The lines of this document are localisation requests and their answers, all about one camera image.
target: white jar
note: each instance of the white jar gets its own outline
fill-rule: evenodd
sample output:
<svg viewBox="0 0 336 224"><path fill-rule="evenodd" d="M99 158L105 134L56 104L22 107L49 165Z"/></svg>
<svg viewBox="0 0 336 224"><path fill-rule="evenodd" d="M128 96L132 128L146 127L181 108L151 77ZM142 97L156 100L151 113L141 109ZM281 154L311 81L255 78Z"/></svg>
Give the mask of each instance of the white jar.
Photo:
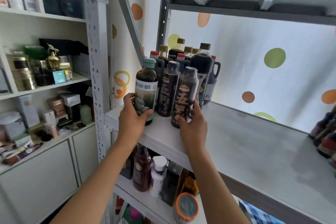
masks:
<svg viewBox="0 0 336 224"><path fill-rule="evenodd" d="M159 197L162 190L163 179L166 177L167 159L163 156L153 157L154 168L151 171L149 192L152 197Z"/></svg>

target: yellow green circle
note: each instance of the yellow green circle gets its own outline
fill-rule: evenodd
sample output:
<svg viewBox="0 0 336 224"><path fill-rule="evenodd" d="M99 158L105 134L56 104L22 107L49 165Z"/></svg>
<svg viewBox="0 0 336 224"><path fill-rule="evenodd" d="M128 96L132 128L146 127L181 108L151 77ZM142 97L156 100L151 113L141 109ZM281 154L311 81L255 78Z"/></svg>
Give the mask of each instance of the yellow green circle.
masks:
<svg viewBox="0 0 336 224"><path fill-rule="evenodd" d="M117 37L117 28L112 24L112 39Z"/></svg>
<svg viewBox="0 0 336 224"><path fill-rule="evenodd" d="M266 53L264 57L264 62L265 65L267 65L270 68L277 68L285 62L285 59L286 59L285 51L281 48L274 48Z"/></svg>
<svg viewBox="0 0 336 224"><path fill-rule="evenodd" d="M168 46L169 48L174 48L177 45L177 39L180 38L180 36L178 34L171 34L168 37Z"/></svg>
<svg viewBox="0 0 336 224"><path fill-rule="evenodd" d="M117 80L116 80L116 77L119 75L119 74L126 74L127 75L127 82L124 83L124 84L121 84L119 83ZM115 83L116 85L118 85L119 87L126 87L130 81L131 77L129 76L129 73L126 72L126 71L118 71L114 74L114 80L115 80Z"/></svg>
<svg viewBox="0 0 336 224"><path fill-rule="evenodd" d="M277 122L272 116L270 116L269 114L266 114L264 112L256 112L254 115L269 119L269 120L274 121L274 122Z"/></svg>

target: finger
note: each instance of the finger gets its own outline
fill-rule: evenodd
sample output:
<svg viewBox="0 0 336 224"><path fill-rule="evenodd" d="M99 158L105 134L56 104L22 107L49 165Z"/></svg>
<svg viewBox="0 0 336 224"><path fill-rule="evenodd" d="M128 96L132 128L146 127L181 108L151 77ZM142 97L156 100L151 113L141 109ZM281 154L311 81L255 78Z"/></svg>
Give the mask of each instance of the finger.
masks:
<svg viewBox="0 0 336 224"><path fill-rule="evenodd" d="M149 109L145 111L139 118L143 120L143 122L145 123L146 120L149 118L149 116L153 114L153 112L154 112L153 109Z"/></svg>
<svg viewBox="0 0 336 224"><path fill-rule="evenodd" d="M194 101L194 115L198 115L198 114L201 114L202 115L202 111L201 111L201 108L200 108L200 104L197 102L197 100L195 99Z"/></svg>
<svg viewBox="0 0 336 224"><path fill-rule="evenodd" d="M124 96L124 106L126 108L133 106L131 98L133 98L134 96L135 96L134 93L128 93L127 95Z"/></svg>
<svg viewBox="0 0 336 224"><path fill-rule="evenodd" d="M184 127L186 124L188 124L188 122L181 116L176 115L175 116L175 120L177 120L178 124L180 125L180 127Z"/></svg>

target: blue and white checkered package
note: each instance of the blue and white checkered package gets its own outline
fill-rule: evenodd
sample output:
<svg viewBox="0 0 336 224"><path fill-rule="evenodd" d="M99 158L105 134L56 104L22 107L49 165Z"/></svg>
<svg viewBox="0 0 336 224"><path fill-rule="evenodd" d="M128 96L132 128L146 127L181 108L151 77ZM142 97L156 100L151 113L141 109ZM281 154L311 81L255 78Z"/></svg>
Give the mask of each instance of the blue and white checkered package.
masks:
<svg viewBox="0 0 336 224"><path fill-rule="evenodd" d="M285 224L241 199L239 199L239 206L245 212L245 215L250 218L252 224Z"/></svg>

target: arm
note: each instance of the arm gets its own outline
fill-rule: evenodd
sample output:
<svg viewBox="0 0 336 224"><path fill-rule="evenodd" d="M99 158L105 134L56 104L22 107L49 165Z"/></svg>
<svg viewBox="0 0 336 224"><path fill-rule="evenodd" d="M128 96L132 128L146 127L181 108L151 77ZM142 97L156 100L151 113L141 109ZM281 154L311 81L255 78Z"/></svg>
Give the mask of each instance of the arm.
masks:
<svg viewBox="0 0 336 224"><path fill-rule="evenodd" d="M132 104L133 96L133 93L129 93L124 97L116 142L96 171L82 184L51 224L100 223L116 179L142 135L146 119L153 113L150 109L138 117Z"/></svg>
<svg viewBox="0 0 336 224"><path fill-rule="evenodd" d="M181 139L197 180L207 223L250 224L205 149L208 125L196 100L192 114L190 123L179 115L175 118L180 124Z"/></svg>

